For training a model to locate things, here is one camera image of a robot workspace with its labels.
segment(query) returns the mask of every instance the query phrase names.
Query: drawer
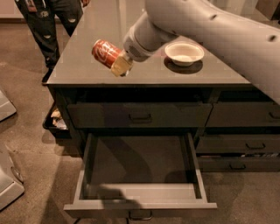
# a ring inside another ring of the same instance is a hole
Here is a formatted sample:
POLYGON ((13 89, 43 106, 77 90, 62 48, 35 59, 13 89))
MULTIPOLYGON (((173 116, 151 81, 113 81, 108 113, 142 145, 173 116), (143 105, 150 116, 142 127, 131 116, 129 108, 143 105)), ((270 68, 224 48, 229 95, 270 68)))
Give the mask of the drawer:
POLYGON ((190 134, 88 135, 72 217, 190 216, 217 208, 208 203, 190 134))
POLYGON ((73 125, 84 128, 204 127, 212 109, 203 103, 79 103, 67 107, 73 125))
POLYGON ((280 157, 198 157, 202 172, 279 172, 280 157))
POLYGON ((212 135, 202 136, 197 153, 280 153, 280 135, 212 135))
POLYGON ((280 126, 280 107, 273 102, 215 103, 206 126, 280 126))

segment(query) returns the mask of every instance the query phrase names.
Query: cabinet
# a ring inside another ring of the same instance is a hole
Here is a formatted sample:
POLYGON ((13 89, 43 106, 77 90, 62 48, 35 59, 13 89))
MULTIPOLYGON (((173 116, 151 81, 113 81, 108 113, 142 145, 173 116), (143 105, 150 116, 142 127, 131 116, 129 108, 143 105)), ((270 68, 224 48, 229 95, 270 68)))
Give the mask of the cabinet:
POLYGON ((119 78, 93 58, 97 39, 122 47, 143 13, 138 3, 92 1, 47 82, 84 161, 73 204, 65 206, 73 217, 213 211, 200 169, 277 171, 279 157, 242 155, 276 155, 279 106, 207 49, 199 69, 177 73, 163 45, 119 78))

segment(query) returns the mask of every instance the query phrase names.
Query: pants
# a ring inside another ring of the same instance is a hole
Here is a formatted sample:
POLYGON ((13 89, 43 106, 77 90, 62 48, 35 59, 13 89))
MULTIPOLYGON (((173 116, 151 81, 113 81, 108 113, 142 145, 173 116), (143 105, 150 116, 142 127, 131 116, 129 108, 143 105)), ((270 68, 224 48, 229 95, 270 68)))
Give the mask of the pants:
POLYGON ((71 36, 83 13, 81 0, 33 0, 37 12, 29 12, 25 0, 15 2, 45 57, 45 65, 53 69, 60 58, 54 16, 71 36))

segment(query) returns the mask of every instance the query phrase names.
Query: shoe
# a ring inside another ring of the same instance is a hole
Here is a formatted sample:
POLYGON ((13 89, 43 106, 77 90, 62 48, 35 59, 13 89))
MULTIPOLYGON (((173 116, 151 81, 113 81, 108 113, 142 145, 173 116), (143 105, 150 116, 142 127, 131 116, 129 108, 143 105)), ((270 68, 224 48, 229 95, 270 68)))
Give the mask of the shoe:
POLYGON ((45 86, 48 79, 50 78, 51 74, 53 72, 53 69, 49 68, 49 71, 47 71, 47 73, 45 74, 45 76, 42 79, 42 85, 45 86))

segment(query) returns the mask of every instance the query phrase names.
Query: open drawer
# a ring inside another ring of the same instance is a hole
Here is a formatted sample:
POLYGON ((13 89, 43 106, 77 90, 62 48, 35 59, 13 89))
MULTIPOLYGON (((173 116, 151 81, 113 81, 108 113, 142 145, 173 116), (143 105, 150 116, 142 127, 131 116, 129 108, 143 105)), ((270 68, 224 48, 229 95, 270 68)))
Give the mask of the open drawer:
POLYGON ((191 134, 94 136, 89 134, 72 217, 149 220, 208 213, 191 134))

